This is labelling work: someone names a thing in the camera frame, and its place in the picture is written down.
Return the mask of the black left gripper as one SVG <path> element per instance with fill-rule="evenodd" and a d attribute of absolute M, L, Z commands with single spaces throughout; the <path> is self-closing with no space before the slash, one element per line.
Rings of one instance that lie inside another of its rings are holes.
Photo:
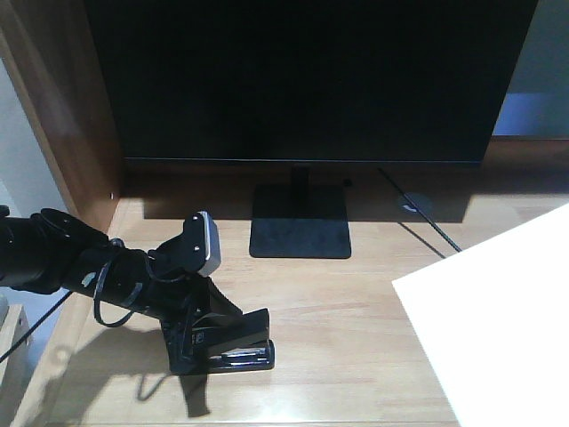
<path fill-rule="evenodd" d="M 143 282 L 132 310 L 159 321 L 172 373 L 190 373 L 195 367 L 191 327 L 206 316 L 208 327 L 236 327 L 244 313 L 213 283 L 178 267 L 163 275 L 156 259 L 142 254 Z"/>

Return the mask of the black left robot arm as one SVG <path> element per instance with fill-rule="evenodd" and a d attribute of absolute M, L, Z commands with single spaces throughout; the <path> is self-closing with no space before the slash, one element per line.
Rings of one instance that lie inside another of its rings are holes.
<path fill-rule="evenodd" d="M 1 215 L 2 286 L 36 294 L 65 288 L 88 296 L 99 324 L 103 302 L 126 309 L 110 327 L 135 313 L 157 319 L 176 375 L 207 371 L 206 329 L 227 331 L 244 322 L 243 312 L 210 278 L 219 266 L 218 231 L 205 211 L 191 214 L 180 235 L 149 251 L 129 249 L 51 208 L 29 218 Z"/>

